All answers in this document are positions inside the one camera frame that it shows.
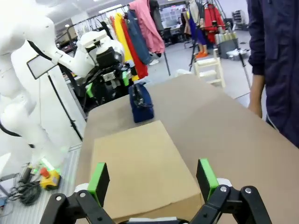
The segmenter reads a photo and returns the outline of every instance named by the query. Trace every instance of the dark blue coat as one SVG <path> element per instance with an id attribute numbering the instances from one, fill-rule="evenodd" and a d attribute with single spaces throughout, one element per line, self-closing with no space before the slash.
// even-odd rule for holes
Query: dark blue coat
<path id="1" fill-rule="evenodd" d="M 299 147 L 298 0 L 248 0 L 253 74 L 265 75 L 267 112 Z"/>

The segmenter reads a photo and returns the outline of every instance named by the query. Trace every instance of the red button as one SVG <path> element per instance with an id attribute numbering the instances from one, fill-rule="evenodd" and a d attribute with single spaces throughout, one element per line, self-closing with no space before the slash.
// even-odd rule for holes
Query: red button
<path id="1" fill-rule="evenodd" d="M 47 171 L 46 167 L 43 167 L 41 169 L 41 175 L 44 176 L 45 178 L 48 178 L 50 176 L 49 172 Z"/>

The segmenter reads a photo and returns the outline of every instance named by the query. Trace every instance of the blue pouch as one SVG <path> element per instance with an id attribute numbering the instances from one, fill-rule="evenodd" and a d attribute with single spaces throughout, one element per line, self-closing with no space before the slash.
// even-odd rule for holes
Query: blue pouch
<path id="1" fill-rule="evenodd" d="M 128 90 L 135 123 L 154 118 L 153 104 L 149 92 L 143 86 L 144 84 L 134 84 Z"/>

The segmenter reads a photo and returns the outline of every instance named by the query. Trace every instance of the brown tabletop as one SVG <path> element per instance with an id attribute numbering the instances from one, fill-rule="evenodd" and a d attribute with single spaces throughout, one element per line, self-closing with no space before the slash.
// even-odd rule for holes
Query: brown tabletop
<path id="1" fill-rule="evenodd" d="M 255 186 L 274 224 L 299 223 L 299 149 L 221 89 L 193 75 L 148 90 L 154 120 L 162 121 L 194 176 L 198 158 L 208 158 L 217 177 L 229 179 L 236 189 Z M 89 182 L 95 138 L 142 124 L 133 122 L 128 96 L 92 110 L 76 184 Z M 231 220 L 225 215 L 220 223 Z"/>

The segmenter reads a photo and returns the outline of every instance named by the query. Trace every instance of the jacket sleeve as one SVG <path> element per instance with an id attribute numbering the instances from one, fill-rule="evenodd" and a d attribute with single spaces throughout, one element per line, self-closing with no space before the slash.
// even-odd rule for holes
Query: jacket sleeve
<path id="1" fill-rule="evenodd" d="M 254 75 L 264 75 L 265 71 L 265 40 L 263 26 L 263 11 L 260 0 L 248 0 L 249 42 L 251 55 L 249 63 Z"/>

